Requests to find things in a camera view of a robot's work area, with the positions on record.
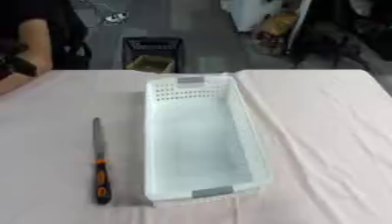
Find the cable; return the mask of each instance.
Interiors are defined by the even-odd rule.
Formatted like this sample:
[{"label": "cable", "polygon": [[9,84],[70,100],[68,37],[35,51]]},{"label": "cable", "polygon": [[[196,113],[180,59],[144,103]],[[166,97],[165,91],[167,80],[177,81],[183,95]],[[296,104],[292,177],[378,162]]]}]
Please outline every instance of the cable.
[{"label": "cable", "polygon": [[[90,0],[79,0],[79,2],[89,6],[98,17],[98,23],[88,28],[95,28],[100,25],[119,25],[124,23],[130,15],[126,10],[114,10],[110,5],[105,3],[92,3]],[[100,7],[106,8],[106,11],[109,12],[109,16],[105,16],[104,10],[100,10]]]}]

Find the white tablecloth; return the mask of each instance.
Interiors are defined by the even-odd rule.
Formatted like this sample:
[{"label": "white tablecloth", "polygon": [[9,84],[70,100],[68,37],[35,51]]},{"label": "white tablecloth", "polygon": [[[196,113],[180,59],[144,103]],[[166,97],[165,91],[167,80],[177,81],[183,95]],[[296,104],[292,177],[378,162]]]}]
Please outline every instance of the white tablecloth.
[{"label": "white tablecloth", "polygon": [[[392,101],[361,71],[235,75],[270,158],[265,191],[143,202],[144,84],[130,71],[53,72],[0,97],[0,223],[392,223]],[[92,200],[102,118],[114,198]]]}]

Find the person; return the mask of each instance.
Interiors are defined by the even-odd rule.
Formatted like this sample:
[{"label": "person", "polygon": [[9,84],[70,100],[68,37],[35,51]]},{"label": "person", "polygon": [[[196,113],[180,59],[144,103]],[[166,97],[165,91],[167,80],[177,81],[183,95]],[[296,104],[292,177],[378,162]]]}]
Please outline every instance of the person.
[{"label": "person", "polygon": [[[69,0],[10,0],[0,7],[0,39],[12,39],[28,46],[18,57],[37,67],[37,76],[62,68],[65,46],[72,27],[81,27],[77,39],[84,41],[87,28],[74,13]],[[32,78],[13,73],[0,80],[0,95]]]}]

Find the basket handle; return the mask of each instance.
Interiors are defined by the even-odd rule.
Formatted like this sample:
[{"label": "basket handle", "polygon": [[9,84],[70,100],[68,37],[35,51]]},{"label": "basket handle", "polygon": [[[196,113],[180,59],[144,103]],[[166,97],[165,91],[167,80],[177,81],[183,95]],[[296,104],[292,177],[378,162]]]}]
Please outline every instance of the basket handle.
[{"label": "basket handle", "polygon": [[204,86],[204,84],[205,79],[203,76],[177,78],[179,88],[199,88]]},{"label": "basket handle", "polygon": [[222,194],[230,194],[230,193],[233,193],[234,191],[235,191],[235,189],[231,185],[221,186],[221,187],[216,187],[216,188],[193,191],[192,197],[194,199],[206,198],[206,197],[213,197],[213,196],[218,196],[218,195],[222,195]]}]

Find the gray floor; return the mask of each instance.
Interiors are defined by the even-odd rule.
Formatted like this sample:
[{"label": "gray floor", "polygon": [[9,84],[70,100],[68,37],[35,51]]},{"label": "gray floor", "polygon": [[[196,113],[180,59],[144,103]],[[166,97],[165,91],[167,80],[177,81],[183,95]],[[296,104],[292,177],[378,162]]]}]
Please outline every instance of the gray floor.
[{"label": "gray floor", "polygon": [[[230,16],[220,7],[220,0],[91,0],[109,4],[118,11],[128,11],[129,20],[118,25],[97,25],[98,17],[79,0],[75,8],[88,26],[88,43],[93,48],[92,69],[121,68],[122,37],[171,36],[185,41],[187,73],[235,72],[242,69],[285,69],[287,59],[260,55],[248,36],[235,32]],[[366,46],[363,57],[371,63],[374,76],[392,93],[392,62],[381,60]],[[302,68],[328,69],[331,62],[309,57]],[[339,68],[359,68],[343,60]]]}]

